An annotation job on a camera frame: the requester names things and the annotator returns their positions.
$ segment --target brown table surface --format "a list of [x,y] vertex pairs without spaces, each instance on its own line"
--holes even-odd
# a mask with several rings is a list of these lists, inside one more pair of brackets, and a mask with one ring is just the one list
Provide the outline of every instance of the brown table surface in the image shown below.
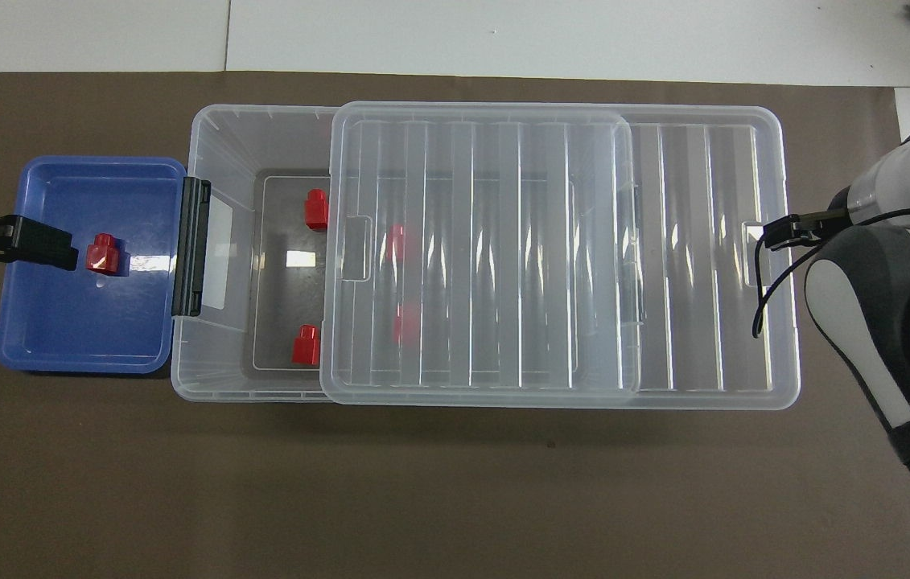
[[[0,216],[36,155],[185,161],[209,103],[359,99],[761,105],[796,211],[899,142],[889,88],[0,73]],[[0,576],[910,577],[910,476],[800,311],[779,412],[193,404],[0,366]]]

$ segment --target red block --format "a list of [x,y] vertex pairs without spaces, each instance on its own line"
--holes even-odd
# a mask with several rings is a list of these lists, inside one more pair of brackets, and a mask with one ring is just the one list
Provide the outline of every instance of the red block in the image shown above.
[[404,226],[393,224],[387,237],[387,259],[395,264],[404,260]]
[[290,361],[319,366],[319,349],[321,347],[322,338],[319,337],[318,327],[305,323],[304,326],[301,326],[297,339],[294,340],[294,353],[290,355]]
[[119,272],[119,249],[115,238],[106,233],[98,233],[93,238],[93,243],[86,248],[86,269],[104,275]]
[[417,303],[404,303],[397,305],[397,312],[393,315],[393,343],[418,344],[418,329],[422,325],[422,312]]
[[314,188],[308,191],[308,199],[304,202],[304,224],[315,231],[326,231],[329,223],[329,202],[326,201],[326,191]]

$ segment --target plastic container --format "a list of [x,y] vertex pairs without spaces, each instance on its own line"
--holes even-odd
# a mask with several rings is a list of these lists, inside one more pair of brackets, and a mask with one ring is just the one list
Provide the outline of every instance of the plastic container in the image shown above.
[[[797,398],[792,282],[763,338],[748,334],[754,241],[786,213],[780,126],[764,109],[215,105],[194,120],[190,175],[213,199],[204,308],[175,324],[183,398]],[[303,223],[314,187],[330,191],[326,235]],[[315,267],[286,267],[288,252]],[[766,260],[772,279],[789,256]],[[305,323],[323,327],[321,384],[290,362]]]
[[212,181],[212,202],[204,304],[175,319],[183,398],[327,399],[319,369],[290,351],[302,325],[322,326],[326,234],[304,224],[303,206],[311,188],[329,188],[334,111],[212,105],[194,118],[189,172]]
[[40,157],[22,171],[14,212],[124,240],[117,275],[8,264],[0,360],[14,370],[146,374],[171,350],[171,305],[185,169],[171,158]]

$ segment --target blue tray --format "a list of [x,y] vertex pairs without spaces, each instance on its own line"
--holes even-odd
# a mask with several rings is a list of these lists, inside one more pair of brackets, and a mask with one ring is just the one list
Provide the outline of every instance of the blue tray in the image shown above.
[[[40,157],[22,170],[14,212],[72,234],[76,271],[9,264],[0,360],[13,370],[146,374],[168,359],[179,205],[172,158]],[[120,240],[120,274],[84,267],[94,235]]]

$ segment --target clear plastic storage box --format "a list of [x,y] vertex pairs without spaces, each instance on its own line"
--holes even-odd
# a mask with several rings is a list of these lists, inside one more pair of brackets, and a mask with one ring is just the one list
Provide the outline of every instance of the clear plastic storage box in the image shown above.
[[[779,409],[793,285],[749,334],[779,122],[667,105],[213,105],[204,308],[175,319],[190,400]],[[330,193],[308,230],[310,188]],[[766,256],[768,277],[789,263]],[[303,323],[321,371],[290,362]]]

